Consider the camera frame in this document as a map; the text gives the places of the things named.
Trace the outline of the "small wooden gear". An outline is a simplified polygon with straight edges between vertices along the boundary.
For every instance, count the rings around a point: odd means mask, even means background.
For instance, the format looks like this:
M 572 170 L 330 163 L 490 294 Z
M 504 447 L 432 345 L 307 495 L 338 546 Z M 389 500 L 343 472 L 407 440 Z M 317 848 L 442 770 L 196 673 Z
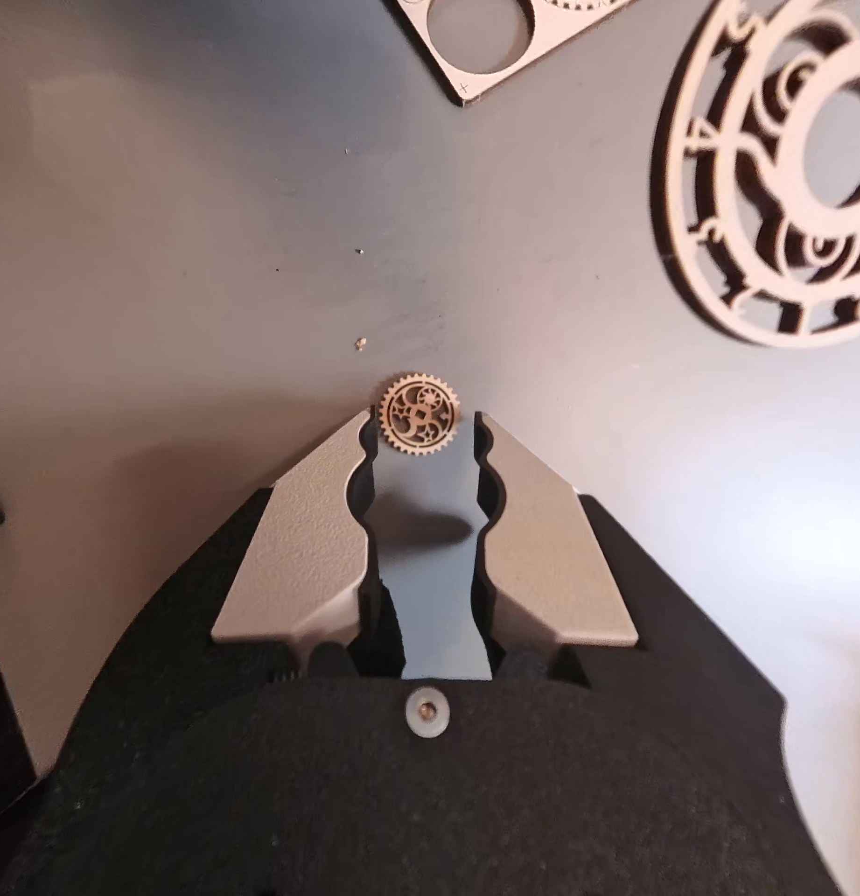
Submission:
M 379 425 L 390 445 L 403 454 L 429 456 L 447 447 L 461 421 L 457 394 L 440 378 L 404 375 L 384 392 Z

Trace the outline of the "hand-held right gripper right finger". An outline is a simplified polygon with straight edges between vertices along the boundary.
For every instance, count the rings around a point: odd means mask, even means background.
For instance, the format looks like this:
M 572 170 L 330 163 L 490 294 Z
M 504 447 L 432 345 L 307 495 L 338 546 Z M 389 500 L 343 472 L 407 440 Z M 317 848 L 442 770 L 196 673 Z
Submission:
M 473 423 L 477 505 L 472 615 L 491 666 L 529 651 L 633 649 L 638 633 L 577 490 L 489 414 Z

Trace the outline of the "wooden puzzle sheet with gears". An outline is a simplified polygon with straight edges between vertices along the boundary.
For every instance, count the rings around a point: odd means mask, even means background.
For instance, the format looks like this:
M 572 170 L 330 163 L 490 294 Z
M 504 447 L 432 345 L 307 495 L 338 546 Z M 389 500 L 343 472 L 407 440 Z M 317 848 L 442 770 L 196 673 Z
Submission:
M 431 1 L 394 1 L 406 32 L 429 57 L 441 85 L 460 106 L 469 106 L 580 35 L 591 31 L 632 5 L 631 1 L 520 1 L 528 24 L 526 49 L 513 62 L 495 71 L 478 73 L 462 69 L 439 50 L 429 28 Z

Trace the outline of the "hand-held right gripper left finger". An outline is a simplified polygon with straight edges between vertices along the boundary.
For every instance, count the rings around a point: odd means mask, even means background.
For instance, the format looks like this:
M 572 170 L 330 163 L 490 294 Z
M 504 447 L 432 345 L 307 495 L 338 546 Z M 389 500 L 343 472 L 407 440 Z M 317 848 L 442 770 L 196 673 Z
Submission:
M 216 644 L 281 643 L 305 664 L 379 621 L 382 585 L 366 515 L 376 497 L 374 409 L 279 477 L 211 630 Z

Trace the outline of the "large ornate wooden disc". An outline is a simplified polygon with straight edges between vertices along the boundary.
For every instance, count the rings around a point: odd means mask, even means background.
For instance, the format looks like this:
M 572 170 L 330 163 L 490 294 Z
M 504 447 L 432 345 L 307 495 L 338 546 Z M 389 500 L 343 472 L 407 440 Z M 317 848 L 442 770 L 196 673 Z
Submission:
M 830 202 L 806 150 L 860 97 L 860 2 L 713 2 L 664 103 L 651 186 L 667 270 L 731 338 L 814 350 L 860 335 L 860 178 Z

